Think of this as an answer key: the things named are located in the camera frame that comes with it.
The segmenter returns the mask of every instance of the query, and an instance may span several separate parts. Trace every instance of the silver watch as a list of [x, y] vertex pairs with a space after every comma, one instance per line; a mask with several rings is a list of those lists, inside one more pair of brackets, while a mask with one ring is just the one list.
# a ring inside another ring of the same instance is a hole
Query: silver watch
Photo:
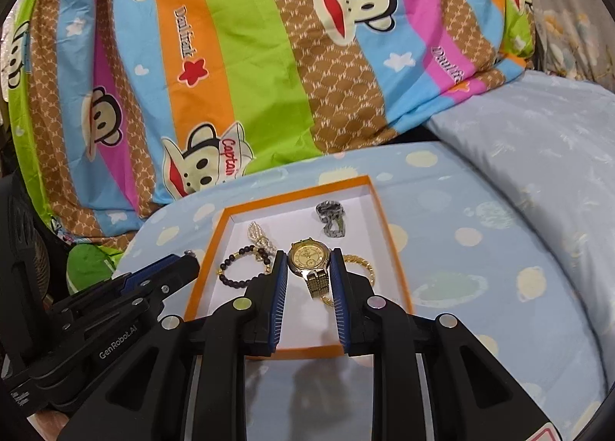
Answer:
[[305, 280], [312, 298], [329, 292], [330, 253], [327, 245], [312, 238], [293, 243], [290, 247], [288, 267]]

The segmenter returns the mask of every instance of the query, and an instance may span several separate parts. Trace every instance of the watch strap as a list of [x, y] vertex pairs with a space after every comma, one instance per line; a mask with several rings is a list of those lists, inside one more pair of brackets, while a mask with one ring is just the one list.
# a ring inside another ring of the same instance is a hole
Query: watch strap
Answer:
[[327, 271], [319, 269], [310, 273], [306, 279], [307, 289], [312, 299], [316, 299], [329, 292], [329, 276]]

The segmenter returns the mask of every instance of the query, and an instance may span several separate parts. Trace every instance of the brown patterned stripe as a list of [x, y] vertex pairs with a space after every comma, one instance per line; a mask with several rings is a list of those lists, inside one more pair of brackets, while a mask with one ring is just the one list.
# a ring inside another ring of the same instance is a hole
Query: brown patterned stripe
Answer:
[[479, 22], [466, 0], [440, 0], [442, 18], [448, 34], [477, 71], [490, 68], [497, 51], [480, 31]]
[[492, 68], [482, 73], [474, 75], [477, 80], [480, 80], [487, 86], [487, 90], [495, 89], [506, 83], [506, 77], [497, 68]]
[[309, 98], [314, 143], [322, 152], [373, 146], [395, 137], [384, 117], [384, 98], [356, 42], [335, 45], [312, 0], [275, 0]]
[[34, 85], [29, 95], [36, 152], [53, 213], [75, 234], [102, 236], [93, 212], [79, 205], [64, 151], [55, 49], [58, 11], [58, 0], [37, 0], [30, 23]]
[[136, 212], [143, 218], [149, 217], [158, 208], [158, 205], [152, 202], [155, 186], [154, 165], [148, 152], [141, 108], [130, 87], [130, 82], [126, 76], [124, 65], [119, 57], [118, 48], [115, 43], [113, 0], [98, 0], [96, 18], [105, 55], [111, 67], [111, 74], [118, 90], [119, 102], [126, 119], [130, 161], [139, 198], [139, 210]]
[[119, 236], [112, 236], [111, 238], [93, 238], [92, 241], [108, 248], [115, 248], [116, 250], [124, 251], [128, 247], [131, 239], [136, 235], [136, 232], [131, 231]]

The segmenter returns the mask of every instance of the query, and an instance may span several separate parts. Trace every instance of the blue bedsheet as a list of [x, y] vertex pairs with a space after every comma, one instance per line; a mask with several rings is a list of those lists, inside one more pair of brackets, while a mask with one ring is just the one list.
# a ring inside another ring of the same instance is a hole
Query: blue bedsheet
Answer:
[[[441, 143], [324, 156], [190, 195], [146, 222], [120, 271], [187, 249], [202, 258], [225, 206], [362, 174], [382, 200], [416, 313], [458, 315], [571, 439], [605, 395], [585, 314], [540, 239]], [[183, 314], [188, 295], [165, 314]], [[250, 440], [370, 439], [368, 358], [250, 362], [246, 373]]]

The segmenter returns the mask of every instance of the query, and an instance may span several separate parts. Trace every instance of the blanket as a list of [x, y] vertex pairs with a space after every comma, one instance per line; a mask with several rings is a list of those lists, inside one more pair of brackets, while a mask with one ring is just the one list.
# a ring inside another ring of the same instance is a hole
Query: blanket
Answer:
[[124, 248], [171, 201], [515, 78], [532, 19], [531, 0], [25, 0], [9, 97], [28, 191], [68, 241]]

